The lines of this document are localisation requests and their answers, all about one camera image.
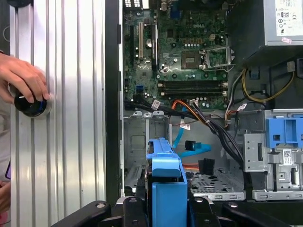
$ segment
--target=sticker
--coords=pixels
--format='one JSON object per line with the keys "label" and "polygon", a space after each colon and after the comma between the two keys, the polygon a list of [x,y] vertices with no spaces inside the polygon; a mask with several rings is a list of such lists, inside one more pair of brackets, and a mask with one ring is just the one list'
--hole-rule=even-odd
{"label": "sticker", "polygon": [[283,165],[291,166],[292,163],[292,150],[291,149],[284,149],[283,150]]}
{"label": "sticker", "polygon": [[287,43],[287,44],[291,44],[292,43],[292,40],[289,39],[289,38],[286,38],[286,37],[282,37],[281,40],[282,40],[282,42]]}
{"label": "sticker", "polygon": [[246,106],[247,106],[247,103],[244,103],[243,105],[241,105],[241,106],[237,109],[237,111],[244,110],[244,109],[246,108]]}
{"label": "sticker", "polygon": [[[276,35],[303,35],[302,0],[276,0]],[[282,41],[290,44],[292,40]]]}
{"label": "sticker", "polygon": [[186,129],[186,130],[190,130],[190,124],[185,124],[184,120],[181,119],[181,121],[180,121],[180,128]]}
{"label": "sticker", "polygon": [[157,110],[159,108],[160,104],[161,104],[161,102],[155,99],[151,105],[151,108],[153,110]]}
{"label": "sticker", "polygon": [[295,63],[294,61],[289,61],[287,63],[287,72],[294,72],[295,71]]}

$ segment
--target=hand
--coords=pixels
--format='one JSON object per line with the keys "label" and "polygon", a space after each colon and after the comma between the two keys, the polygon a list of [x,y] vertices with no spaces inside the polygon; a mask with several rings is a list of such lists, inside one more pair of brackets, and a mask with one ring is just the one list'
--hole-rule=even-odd
{"label": "hand", "polygon": [[1,182],[0,188],[0,214],[10,208],[10,182]]}
{"label": "hand", "polygon": [[41,71],[26,61],[0,53],[0,97],[7,103],[14,103],[8,85],[15,86],[33,103],[35,95],[38,101],[50,98],[46,88],[46,80]]}

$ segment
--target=pci express slot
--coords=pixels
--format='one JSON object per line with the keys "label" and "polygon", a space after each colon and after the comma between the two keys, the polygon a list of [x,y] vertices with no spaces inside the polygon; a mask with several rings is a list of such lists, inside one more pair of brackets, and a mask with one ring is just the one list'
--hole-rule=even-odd
{"label": "pci express slot", "polygon": [[151,27],[151,68],[153,71],[158,70],[158,27]]}
{"label": "pci express slot", "polygon": [[143,22],[139,22],[139,58],[143,58]]}
{"label": "pci express slot", "polygon": [[134,26],[130,26],[130,45],[129,45],[129,53],[130,53],[130,65],[134,65]]}

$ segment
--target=aluminum panel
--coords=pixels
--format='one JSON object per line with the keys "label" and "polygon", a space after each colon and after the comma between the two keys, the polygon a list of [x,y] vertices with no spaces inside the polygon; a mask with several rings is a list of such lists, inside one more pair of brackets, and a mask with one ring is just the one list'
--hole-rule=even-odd
{"label": "aluminum panel", "polygon": [[50,226],[106,200],[104,31],[104,1],[10,8],[11,54],[45,72],[53,96],[44,119],[11,107],[12,227]]}

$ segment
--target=green circuit board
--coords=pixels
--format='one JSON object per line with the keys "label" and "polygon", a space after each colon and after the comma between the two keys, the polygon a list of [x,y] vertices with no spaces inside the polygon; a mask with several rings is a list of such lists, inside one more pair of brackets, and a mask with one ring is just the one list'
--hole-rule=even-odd
{"label": "green circuit board", "polygon": [[[228,73],[201,67],[203,50],[226,45],[224,15],[221,10],[181,11],[178,18],[170,10],[126,13],[125,99],[141,94],[149,103],[156,99],[170,106],[174,99],[186,99],[203,110],[225,109]],[[210,51],[209,62],[225,64],[225,50]]]}

